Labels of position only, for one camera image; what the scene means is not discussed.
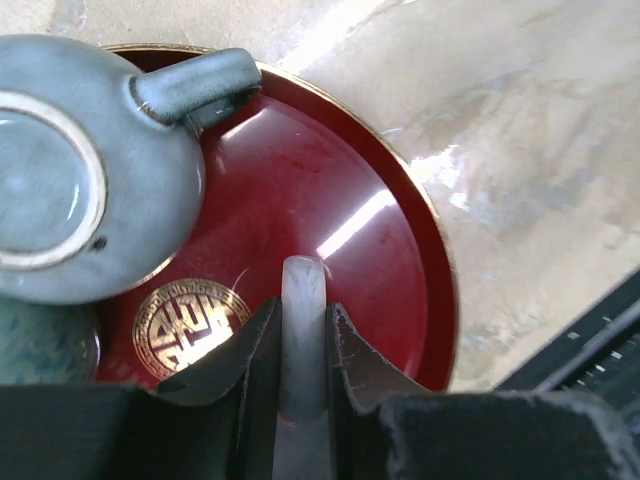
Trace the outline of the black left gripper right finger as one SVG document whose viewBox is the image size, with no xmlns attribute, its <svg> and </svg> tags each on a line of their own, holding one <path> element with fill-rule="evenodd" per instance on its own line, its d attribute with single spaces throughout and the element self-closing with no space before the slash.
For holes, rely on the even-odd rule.
<svg viewBox="0 0 640 480">
<path fill-rule="evenodd" d="M 621 418 L 580 392 L 434 393 L 326 310 L 334 479 L 636 479 Z"/>
</svg>

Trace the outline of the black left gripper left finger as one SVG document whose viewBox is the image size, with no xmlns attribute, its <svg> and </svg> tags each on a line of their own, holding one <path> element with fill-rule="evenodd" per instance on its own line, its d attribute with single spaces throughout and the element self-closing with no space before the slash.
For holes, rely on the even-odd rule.
<svg viewBox="0 0 640 480">
<path fill-rule="evenodd" d="M 127 383 L 6 386 L 5 479 L 267 479 L 282 303 L 148 391 Z"/>
</svg>

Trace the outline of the white speckled mug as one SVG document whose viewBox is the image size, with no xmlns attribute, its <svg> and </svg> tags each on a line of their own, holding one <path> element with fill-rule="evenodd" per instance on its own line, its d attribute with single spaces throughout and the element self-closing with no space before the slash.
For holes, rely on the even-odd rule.
<svg viewBox="0 0 640 480">
<path fill-rule="evenodd" d="M 273 477 L 328 479 L 327 294 L 320 260 L 291 256 L 284 261 L 281 301 L 281 374 Z"/>
</svg>

